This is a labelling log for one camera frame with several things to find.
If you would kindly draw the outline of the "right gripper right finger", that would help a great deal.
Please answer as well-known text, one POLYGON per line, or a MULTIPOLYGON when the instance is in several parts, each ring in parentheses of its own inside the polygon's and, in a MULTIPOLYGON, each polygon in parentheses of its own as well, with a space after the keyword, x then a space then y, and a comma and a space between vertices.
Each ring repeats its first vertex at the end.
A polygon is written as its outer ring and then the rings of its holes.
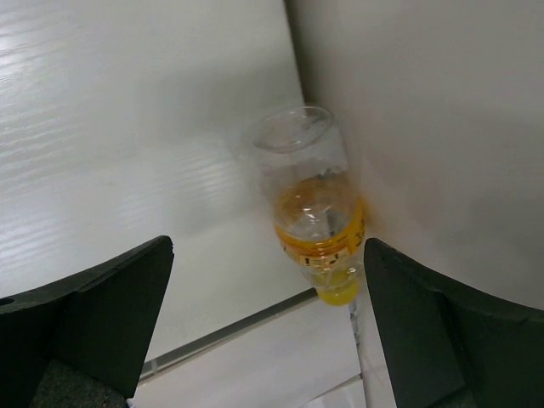
POLYGON ((541 407, 543 313, 431 270, 377 238, 365 277, 398 407, 541 407))

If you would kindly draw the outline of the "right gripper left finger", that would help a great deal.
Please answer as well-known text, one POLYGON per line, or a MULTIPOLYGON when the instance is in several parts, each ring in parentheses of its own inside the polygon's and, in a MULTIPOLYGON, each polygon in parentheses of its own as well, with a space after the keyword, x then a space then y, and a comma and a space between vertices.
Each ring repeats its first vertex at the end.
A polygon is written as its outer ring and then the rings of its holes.
POLYGON ((173 267, 158 236, 109 261, 1 299, 3 407, 126 407, 173 267))

